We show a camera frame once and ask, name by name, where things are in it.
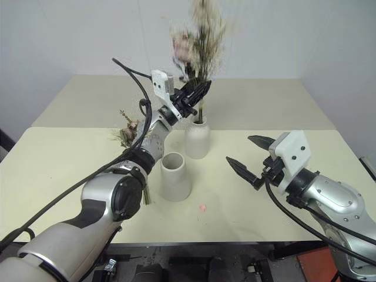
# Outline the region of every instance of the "red object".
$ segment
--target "red object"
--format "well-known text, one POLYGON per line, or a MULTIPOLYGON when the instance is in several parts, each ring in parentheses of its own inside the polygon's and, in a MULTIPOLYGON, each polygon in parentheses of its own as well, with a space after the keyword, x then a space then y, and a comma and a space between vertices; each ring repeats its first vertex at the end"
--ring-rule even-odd
POLYGON ((298 259, 307 282, 329 282, 337 272, 329 248, 299 255, 298 259))

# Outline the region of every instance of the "white vase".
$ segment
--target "white vase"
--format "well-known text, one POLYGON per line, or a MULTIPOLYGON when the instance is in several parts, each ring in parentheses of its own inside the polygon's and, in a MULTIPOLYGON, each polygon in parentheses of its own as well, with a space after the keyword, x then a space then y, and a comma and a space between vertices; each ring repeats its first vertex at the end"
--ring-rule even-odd
POLYGON ((186 154, 192 159, 202 159, 209 151, 210 128, 207 125, 206 117, 203 117, 201 124, 194 123, 194 121, 185 132, 186 154))
POLYGON ((162 158, 160 164, 162 197, 172 202, 179 202, 188 197, 192 184, 184 157, 179 153, 169 153, 162 158))

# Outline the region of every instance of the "table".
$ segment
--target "table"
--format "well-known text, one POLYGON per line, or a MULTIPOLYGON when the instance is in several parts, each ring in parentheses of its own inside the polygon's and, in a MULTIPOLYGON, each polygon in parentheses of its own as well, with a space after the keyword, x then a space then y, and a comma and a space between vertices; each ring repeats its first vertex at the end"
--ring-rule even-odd
MULTIPOLYGON (((113 140, 114 129, 31 127, 0 164, 0 237, 19 227, 57 194, 112 160, 122 148, 113 140)), ((209 154, 201 160, 186 157, 193 190, 183 202, 159 196, 160 163, 149 176, 152 204, 142 206, 123 223, 114 243, 261 242, 316 240, 282 214, 265 188, 255 191, 226 162, 233 157, 259 174, 265 150, 248 135, 278 137, 282 130, 213 130, 209 154), (207 210, 200 211, 205 204, 207 210)), ((306 130, 312 158, 308 169, 356 187, 376 220, 376 184, 335 130, 306 130)), ((184 155, 183 131, 167 137, 166 152, 184 155)), ((277 196, 285 203, 283 196, 277 196)), ((76 216, 80 189, 63 199, 32 225, 36 234, 48 226, 76 216)), ((321 230, 305 211, 286 206, 321 230)), ((28 241, 23 234, 18 239, 28 241)))
MULTIPOLYGON (((140 78, 154 109, 160 106, 148 79, 140 78)), ((124 109, 134 119, 142 94, 127 76, 75 75, 32 126, 125 127, 124 109)), ((335 129, 299 79, 215 79, 205 113, 214 130, 335 129)), ((174 129, 185 129, 183 120, 174 129)))

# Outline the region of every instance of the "white wall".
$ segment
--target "white wall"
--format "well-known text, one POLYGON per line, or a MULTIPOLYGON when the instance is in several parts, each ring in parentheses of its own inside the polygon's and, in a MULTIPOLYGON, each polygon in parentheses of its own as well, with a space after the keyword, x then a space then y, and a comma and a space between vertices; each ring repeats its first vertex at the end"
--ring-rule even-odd
POLYGON ((376 1, 341 1, 303 83, 358 156, 376 166, 376 1))
MULTIPOLYGON (((189 23, 188 0, 0 0, 0 127, 17 140, 72 74, 176 72, 170 25, 189 23)), ((334 1, 220 0, 231 25, 228 78, 299 78, 334 1)))

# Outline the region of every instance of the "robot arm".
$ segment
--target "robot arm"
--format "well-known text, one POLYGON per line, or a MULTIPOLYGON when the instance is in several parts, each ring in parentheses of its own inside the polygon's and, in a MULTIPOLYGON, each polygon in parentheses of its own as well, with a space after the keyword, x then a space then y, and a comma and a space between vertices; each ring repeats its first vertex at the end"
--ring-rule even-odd
MULTIPOLYGON (((355 188, 305 169, 311 156, 303 131, 283 133, 277 140, 250 136, 259 147, 269 151, 264 161, 262 178, 257 178, 244 165, 227 158, 238 175, 256 190, 267 179, 280 194, 287 193, 287 202, 299 208, 311 208, 325 235, 345 248, 376 260, 376 246, 328 224, 321 217, 376 239, 376 224, 368 215, 364 199, 355 188)), ((331 247, 331 254, 344 281, 376 281, 376 266, 363 262, 331 247)))
MULTIPOLYGON (((0 264, 1 281, 81 281, 124 220, 140 209, 147 175, 163 156, 164 141, 172 126, 197 112, 196 103, 211 82, 188 82, 174 89, 173 79, 154 70, 155 94, 164 104, 153 112, 142 144, 126 160, 88 181, 81 193, 82 210, 75 218, 50 226, 18 251, 18 257, 0 264)), ((139 126, 138 136, 143 126, 139 126)))

